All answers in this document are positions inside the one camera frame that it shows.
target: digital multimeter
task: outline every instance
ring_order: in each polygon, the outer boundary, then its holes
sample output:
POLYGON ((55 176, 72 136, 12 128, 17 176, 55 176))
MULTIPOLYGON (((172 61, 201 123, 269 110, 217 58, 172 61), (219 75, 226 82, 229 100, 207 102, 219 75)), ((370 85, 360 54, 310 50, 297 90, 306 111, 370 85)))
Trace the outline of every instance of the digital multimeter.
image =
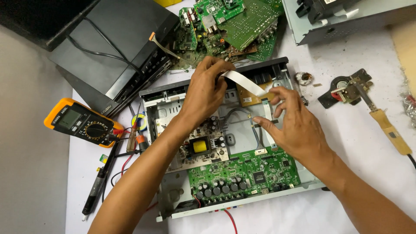
POLYGON ((105 148, 112 147, 114 138, 122 135, 122 133, 113 134, 113 129, 123 129, 118 122, 100 115, 71 98, 62 98, 43 123, 50 129, 105 148))

